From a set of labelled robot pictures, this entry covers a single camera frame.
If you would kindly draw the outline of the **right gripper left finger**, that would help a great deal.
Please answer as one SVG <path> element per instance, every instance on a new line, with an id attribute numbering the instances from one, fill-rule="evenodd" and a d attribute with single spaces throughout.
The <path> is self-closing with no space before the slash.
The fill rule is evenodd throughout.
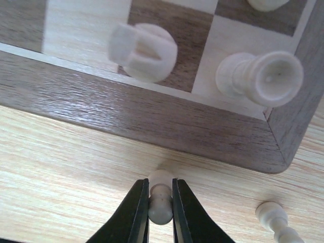
<path id="1" fill-rule="evenodd" d="M 149 242 L 149 181 L 137 180 L 114 214 L 87 242 Z"/>

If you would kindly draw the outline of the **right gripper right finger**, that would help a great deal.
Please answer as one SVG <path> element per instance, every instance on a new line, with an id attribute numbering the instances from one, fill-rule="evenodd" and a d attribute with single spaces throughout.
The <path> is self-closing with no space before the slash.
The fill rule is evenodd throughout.
<path id="1" fill-rule="evenodd" d="M 174 242 L 234 242 L 207 214 L 185 180 L 173 179 L 172 193 Z"/>

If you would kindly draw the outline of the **white rook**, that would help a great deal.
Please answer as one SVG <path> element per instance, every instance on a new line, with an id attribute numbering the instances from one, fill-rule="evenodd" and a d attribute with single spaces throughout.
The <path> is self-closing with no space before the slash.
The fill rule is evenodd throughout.
<path id="1" fill-rule="evenodd" d="M 221 61 L 215 82 L 231 98 L 246 97 L 264 107 L 289 103 L 300 91 L 304 69 L 300 60 L 286 51 L 255 56 L 235 53 Z"/>

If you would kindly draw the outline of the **white knight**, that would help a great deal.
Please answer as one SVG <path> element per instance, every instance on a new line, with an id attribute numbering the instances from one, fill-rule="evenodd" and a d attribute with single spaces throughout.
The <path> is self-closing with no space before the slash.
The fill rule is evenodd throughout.
<path id="1" fill-rule="evenodd" d="M 168 31 L 149 23 L 118 24 L 108 41 L 108 58 L 131 77 L 156 83 L 172 72 L 178 46 Z"/>

